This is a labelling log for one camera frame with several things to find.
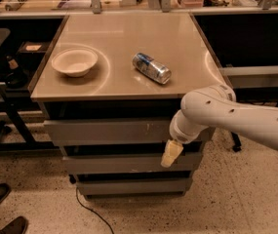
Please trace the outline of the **cream foam-padded gripper finger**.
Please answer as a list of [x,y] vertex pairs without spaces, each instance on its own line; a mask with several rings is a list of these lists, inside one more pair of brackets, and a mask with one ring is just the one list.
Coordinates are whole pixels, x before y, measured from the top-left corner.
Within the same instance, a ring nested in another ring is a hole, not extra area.
[[161,166],[164,168],[170,168],[176,161],[178,156],[183,150],[181,143],[174,139],[169,139],[165,146],[165,151],[162,155]]

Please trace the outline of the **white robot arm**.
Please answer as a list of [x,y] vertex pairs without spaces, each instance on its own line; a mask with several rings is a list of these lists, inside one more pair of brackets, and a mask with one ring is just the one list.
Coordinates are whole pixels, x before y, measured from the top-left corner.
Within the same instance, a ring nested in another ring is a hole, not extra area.
[[169,168],[205,129],[221,128],[278,151],[278,107],[238,103],[233,90],[213,85],[183,96],[170,123],[161,166]]

